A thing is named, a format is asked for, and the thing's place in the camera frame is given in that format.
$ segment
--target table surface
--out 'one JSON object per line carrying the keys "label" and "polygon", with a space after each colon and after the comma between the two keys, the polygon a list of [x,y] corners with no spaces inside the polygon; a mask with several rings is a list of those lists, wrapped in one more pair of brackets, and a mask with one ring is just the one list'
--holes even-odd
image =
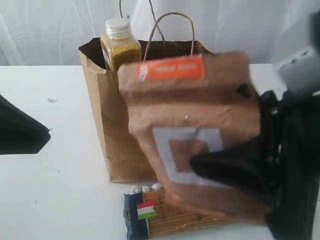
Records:
{"label": "table surface", "polygon": [[[269,64],[250,66],[258,92],[284,85]],[[0,66],[0,94],[51,129],[35,155],[0,156],[1,240],[125,240],[123,194],[110,183],[81,66]],[[263,226],[217,226],[159,239],[272,240]],[[320,239],[320,213],[313,239]]]}

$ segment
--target black object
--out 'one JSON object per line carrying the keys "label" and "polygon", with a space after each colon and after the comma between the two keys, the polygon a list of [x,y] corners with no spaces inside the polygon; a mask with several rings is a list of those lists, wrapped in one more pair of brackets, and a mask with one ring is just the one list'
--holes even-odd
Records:
{"label": "black object", "polygon": [[0,155],[36,154],[50,138],[48,128],[0,95]]}
{"label": "black object", "polygon": [[259,98],[260,135],[193,156],[197,175],[238,188],[272,206],[265,221],[277,240],[311,240],[320,176],[320,97],[289,92]]}
{"label": "black object", "polygon": [[126,225],[128,240],[148,239],[147,219],[138,219],[137,205],[144,203],[142,193],[125,194],[123,216]]}

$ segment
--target spice jar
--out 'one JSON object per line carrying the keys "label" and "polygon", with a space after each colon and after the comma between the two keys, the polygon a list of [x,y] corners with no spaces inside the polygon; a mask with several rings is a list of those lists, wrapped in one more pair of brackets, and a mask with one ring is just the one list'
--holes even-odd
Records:
{"label": "spice jar", "polygon": [[100,41],[107,69],[118,71],[122,64],[142,61],[141,45],[133,36],[128,19],[107,20]]}

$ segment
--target flag sticker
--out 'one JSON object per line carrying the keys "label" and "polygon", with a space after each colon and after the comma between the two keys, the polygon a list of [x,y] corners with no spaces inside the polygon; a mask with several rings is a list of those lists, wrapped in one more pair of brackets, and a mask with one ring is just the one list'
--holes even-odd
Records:
{"label": "flag sticker", "polygon": [[145,203],[140,203],[136,206],[138,212],[138,219],[146,219],[158,216],[154,209],[156,201],[147,201]]}

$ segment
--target white curtain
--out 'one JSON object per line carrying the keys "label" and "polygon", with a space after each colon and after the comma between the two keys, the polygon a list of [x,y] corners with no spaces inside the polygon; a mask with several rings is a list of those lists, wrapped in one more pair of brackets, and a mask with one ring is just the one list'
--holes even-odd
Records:
{"label": "white curtain", "polygon": [[[156,17],[181,12],[195,37],[212,52],[245,51],[251,63],[268,63],[275,40],[320,0],[152,0]],[[0,65],[79,65],[78,47],[119,17],[118,0],[0,0]],[[153,27],[148,0],[122,0],[135,36]],[[168,41],[191,39],[189,22],[168,16],[159,24]],[[160,40],[158,32],[154,40]]]}

